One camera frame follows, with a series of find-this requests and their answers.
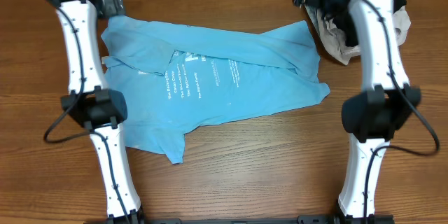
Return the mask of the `light blue printed t-shirt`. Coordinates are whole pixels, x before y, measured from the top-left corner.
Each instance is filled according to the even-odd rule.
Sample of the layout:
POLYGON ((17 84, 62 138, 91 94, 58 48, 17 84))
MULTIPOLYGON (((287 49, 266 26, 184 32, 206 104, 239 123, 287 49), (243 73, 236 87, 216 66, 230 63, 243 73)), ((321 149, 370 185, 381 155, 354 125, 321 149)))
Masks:
POLYGON ((261 34, 113 17, 106 79, 123 93, 126 146, 183 161, 185 135, 320 104, 319 54, 307 23, 261 34))

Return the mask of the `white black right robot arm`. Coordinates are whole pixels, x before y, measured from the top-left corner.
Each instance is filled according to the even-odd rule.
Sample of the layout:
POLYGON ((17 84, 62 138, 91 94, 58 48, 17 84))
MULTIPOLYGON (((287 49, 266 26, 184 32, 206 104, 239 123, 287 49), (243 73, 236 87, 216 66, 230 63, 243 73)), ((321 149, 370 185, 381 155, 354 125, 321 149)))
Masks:
POLYGON ((342 105, 349 134, 349 161, 335 213, 301 215, 299 223, 392 223, 375 213, 375 190, 391 140, 421 101, 410 85, 393 26, 394 0, 293 0, 325 17, 349 15, 356 30, 362 63, 362 88, 342 105))

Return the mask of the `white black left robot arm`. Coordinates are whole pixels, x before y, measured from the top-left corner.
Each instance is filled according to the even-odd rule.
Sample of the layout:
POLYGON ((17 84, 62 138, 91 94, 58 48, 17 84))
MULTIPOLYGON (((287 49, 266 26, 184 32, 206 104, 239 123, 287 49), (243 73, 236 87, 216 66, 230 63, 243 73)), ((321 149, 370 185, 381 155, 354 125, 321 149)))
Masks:
POLYGON ((106 81, 99 56, 97 21, 123 16, 123 0, 50 0, 56 6, 69 63, 63 116, 83 129, 97 153, 106 191, 106 223, 144 223, 123 140, 127 105, 106 81))

